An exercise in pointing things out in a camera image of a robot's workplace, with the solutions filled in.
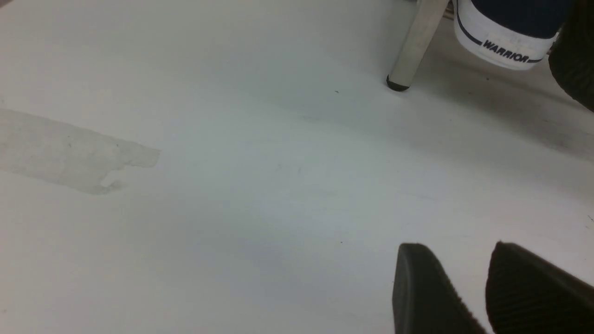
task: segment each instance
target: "sneaker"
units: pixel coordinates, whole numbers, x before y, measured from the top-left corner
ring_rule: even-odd
[[[453,0],[455,31],[470,52],[511,70],[541,62],[575,0]]]
[[[594,3],[578,1],[549,57],[553,77],[574,100],[594,111]]]

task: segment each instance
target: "floor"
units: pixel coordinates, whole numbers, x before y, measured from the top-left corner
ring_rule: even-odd
[[[413,6],[4,7],[0,332],[392,333],[401,242],[487,328],[498,240],[594,283],[594,116],[448,20],[392,92]]]

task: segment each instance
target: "navy blue sneaker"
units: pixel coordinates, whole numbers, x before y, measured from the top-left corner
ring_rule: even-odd
[[[575,0],[453,0],[460,43],[478,57],[512,70],[541,62]]]

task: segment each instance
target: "scuff mark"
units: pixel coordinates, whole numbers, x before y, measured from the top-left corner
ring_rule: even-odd
[[[24,112],[0,109],[0,169],[87,194],[121,188],[101,181],[124,166],[151,168],[159,150]]]

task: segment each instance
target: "metal chair leg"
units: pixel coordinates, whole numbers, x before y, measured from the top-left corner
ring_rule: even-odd
[[[419,0],[415,19],[400,49],[394,69],[388,75],[388,87],[402,92],[407,90],[415,77],[425,51],[437,30],[450,0]]]

